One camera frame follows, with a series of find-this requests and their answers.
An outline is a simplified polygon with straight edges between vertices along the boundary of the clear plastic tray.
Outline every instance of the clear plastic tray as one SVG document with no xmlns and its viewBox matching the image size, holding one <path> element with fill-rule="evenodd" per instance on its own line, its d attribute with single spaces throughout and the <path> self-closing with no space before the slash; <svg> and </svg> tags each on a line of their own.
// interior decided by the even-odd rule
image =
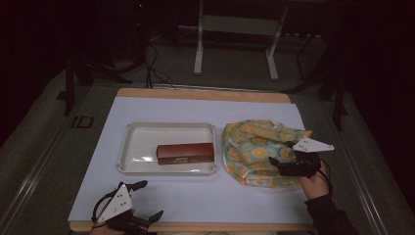
<svg viewBox="0 0 415 235">
<path fill-rule="evenodd" d="M 159 165 L 156 149 L 165 144 L 212 143 L 215 149 L 214 126 L 209 123 L 133 122 L 127 133 L 118 164 L 123 173 L 210 174 L 211 163 Z"/>
</svg>

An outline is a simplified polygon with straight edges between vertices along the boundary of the sleeve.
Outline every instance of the sleeve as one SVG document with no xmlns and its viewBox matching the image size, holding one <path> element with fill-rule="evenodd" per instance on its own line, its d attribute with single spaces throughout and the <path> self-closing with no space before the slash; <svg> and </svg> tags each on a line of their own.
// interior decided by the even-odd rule
<svg viewBox="0 0 415 235">
<path fill-rule="evenodd" d="M 305 202 L 319 235 L 358 234 L 347 214 L 336 208 L 330 194 Z"/>
</svg>

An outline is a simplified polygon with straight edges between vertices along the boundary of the metal frame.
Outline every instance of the metal frame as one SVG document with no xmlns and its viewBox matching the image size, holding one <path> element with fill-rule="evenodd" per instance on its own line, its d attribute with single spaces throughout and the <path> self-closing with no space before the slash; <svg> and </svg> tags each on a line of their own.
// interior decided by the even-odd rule
<svg viewBox="0 0 415 235">
<path fill-rule="evenodd" d="M 285 6 L 279 21 L 211 16 L 204 15 L 204 0 L 200 0 L 198 48 L 196 51 L 196 60 L 193 73 L 195 75 L 202 74 L 202 64 L 204 59 L 204 30 L 225 31 L 236 33 L 272 35 L 273 42 L 272 45 L 265 50 L 265 56 L 268 64 L 270 78 L 271 80 L 277 80 L 278 72 L 275 66 L 274 53 L 277 47 L 278 39 L 281 35 L 281 30 L 284 24 L 284 20 L 287 16 L 287 12 L 288 6 Z"/>
</svg>

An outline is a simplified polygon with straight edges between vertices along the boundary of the white table leg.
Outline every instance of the white table leg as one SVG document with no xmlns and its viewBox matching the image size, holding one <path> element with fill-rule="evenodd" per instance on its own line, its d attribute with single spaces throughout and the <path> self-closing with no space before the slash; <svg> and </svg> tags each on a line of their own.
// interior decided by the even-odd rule
<svg viewBox="0 0 415 235">
<path fill-rule="evenodd" d="M 281 30 L 284 25 L 284 19 L 287 16 L 287 12 L 288 12 L 288 7 L 285 7 L 281 15 L 279 23 L 275 27 L 275 33 L 274 33 L 274 39 L 272 41 L 272 45 L 269 49 L 265 50 L 266 62 L 268 64 L 269 75 L 271 77 L 271 80 L 278 80 L 278 72 L 275 66 L 275 61 L 274 61 L 274 52 L 275 52 L 275 48 L 277 47 L 278 39 L 281 36 Z"/>
<path fill-rule="evenodd" d="M 202 74 L 202 62 L 204 59 L 204 0 L 199 1 L 199 27 L 198 27 L 198 49 L 196 51 L 195 68 L 193 73 L 195 75 Z"/>
</svg>

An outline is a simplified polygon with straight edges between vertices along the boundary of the yellow patterned towel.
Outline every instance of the yellow patterned towel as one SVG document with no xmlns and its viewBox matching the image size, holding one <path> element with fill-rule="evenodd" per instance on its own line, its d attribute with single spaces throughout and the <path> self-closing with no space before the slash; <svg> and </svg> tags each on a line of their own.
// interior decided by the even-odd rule
<svg viewBox="0 0 415 235">
<path fill-rule="evenodd" d="M 281 163 L 295 160 L 286 142 L 297 143 L 311 131 L 287 128 L 270 120 L 248 119 L 228 123 L 222 133 L 222 150 L 227 171 L 238 182 L 255 187 L 288 187 L 300 185 L 297 177 L 281 176 L 269 162 L 273 157 Z"/>
</svg>

